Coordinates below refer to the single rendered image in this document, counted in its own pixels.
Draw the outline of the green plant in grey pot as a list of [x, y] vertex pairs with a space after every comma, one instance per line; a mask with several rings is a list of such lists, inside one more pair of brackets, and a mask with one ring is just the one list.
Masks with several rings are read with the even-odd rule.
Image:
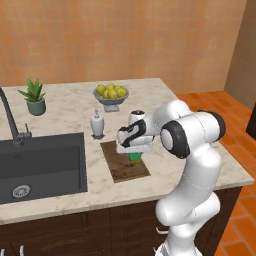
[[42, 87], [39, 79], [35, 82], [28, 79], [27, 91], [19, 90], [19, 93], [25, 97], [29, 113], [33, 116], [41, 116], [46, 112], [45, 93], [42, 92]]

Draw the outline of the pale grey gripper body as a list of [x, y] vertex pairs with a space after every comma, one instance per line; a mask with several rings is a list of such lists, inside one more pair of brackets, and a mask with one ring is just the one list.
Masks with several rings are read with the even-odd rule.
[[122, 146], [116, 141], [116, 151], [119, 154], [146, 153], [152, 150], [153, 136], [141, 136], [131, 142], [129, 147]]

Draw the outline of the brown wooden cutting board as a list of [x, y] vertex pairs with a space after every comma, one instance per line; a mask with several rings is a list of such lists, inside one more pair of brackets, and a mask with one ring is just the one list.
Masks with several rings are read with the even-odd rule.
[[115, 141], [103, 142], [101, 148], [115, 183], [150, 175], [142, 160], [131, 161], [126, 154], [118, 154]]

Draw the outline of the dark brown cupboard door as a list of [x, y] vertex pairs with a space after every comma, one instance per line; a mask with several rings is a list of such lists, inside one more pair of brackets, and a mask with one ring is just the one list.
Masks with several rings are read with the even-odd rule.
[[154, 256], [165, 236], [156, 219], [156, 202], [143, 202], [110, 209], [112, 256]]
[[0, 225], [0, 248], [15, 256], [111, 256], [108, 210]]

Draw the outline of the grey fruit bowl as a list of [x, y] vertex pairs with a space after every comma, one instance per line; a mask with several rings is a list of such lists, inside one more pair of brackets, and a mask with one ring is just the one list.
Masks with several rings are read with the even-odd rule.
[[96, 92], [96, 90], [93, 90], [93, 95], [104, 106], [105, 112], [118, 112], [119, 105], [122, 104], [125, 101], [125, 99], [128, 97], [128, 95], [126, 95], [122, 98], [105, 99], [103, 96], [100, 96]]

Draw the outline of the dark grey sink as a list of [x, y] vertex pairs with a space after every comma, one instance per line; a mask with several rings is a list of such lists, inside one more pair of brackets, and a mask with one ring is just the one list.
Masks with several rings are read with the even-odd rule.
[[0, 141], [0, 204], [87, 191], [83, 133]]

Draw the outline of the dark grey tap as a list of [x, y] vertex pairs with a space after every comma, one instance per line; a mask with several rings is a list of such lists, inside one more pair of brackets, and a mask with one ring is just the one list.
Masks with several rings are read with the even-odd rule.
[[13, 144], [15, 147], [21, 147], [23, 145], [23, 140], [25, 138], [31, 138], [32, 133], [29, 131], [28, 125], [25, 125], [25, 128], [26, 128], [25, 133], [20, 133], [18, 131], [18, 128], [16, 126], [14, 117], [12, 115], [12, 111], [10, 109], [8, 100], [7, 100], [6, 95], [1, 87], [0, 87], [0, 99], [2, 100], [2, 103], [4, 105], [4, 109], [6, 112], [7, 120], [9, 123], [10, 130], [11, 130], [12, 138], [13, 138]]

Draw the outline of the dark brown cupboard side panel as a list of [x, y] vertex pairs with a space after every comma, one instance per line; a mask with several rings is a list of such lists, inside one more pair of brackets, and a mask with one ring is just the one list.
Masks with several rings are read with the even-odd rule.
[[205, 223], [195, 238], [195, 245], [203, 256], [214, 256], [240, 192], [241, 187], [215, 192], [221, 203], [220, 212]]

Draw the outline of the white soap dispenser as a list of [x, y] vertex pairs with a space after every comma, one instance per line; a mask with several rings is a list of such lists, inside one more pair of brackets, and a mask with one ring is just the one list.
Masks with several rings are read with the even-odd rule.
[[92, 129], [92, 136], [95, 139], [104, 137], [104, 118], [99, 114], [98, 110], [95, 110], [94, 115], [91, 117], [90, 126]]

